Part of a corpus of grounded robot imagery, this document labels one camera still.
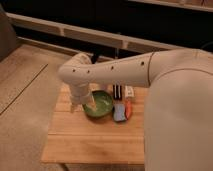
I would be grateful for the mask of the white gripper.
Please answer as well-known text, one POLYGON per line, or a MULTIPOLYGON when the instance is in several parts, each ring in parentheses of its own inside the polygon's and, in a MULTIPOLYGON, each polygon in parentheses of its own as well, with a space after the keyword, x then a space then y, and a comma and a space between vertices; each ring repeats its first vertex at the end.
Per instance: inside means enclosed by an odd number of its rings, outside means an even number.
MULTIPOLYGON (((97 105, 88 84, 70 85, 70 100, 73 104, 87 104, 93 111, 97 111, 97 105)), ((70 105, 70 113, 75 111, 75 105, 70 105)))

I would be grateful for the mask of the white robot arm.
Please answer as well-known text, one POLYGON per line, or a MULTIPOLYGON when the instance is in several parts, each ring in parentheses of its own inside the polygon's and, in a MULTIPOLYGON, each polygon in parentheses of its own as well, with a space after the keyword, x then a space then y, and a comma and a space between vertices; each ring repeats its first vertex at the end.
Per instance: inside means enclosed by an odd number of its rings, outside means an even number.
POLYGON ((145 171, 213 171, 213 53, 186 48, 96 64, 79 53, 59 77, 74 104, 90 101, 91 83, 146 88, 145 171))

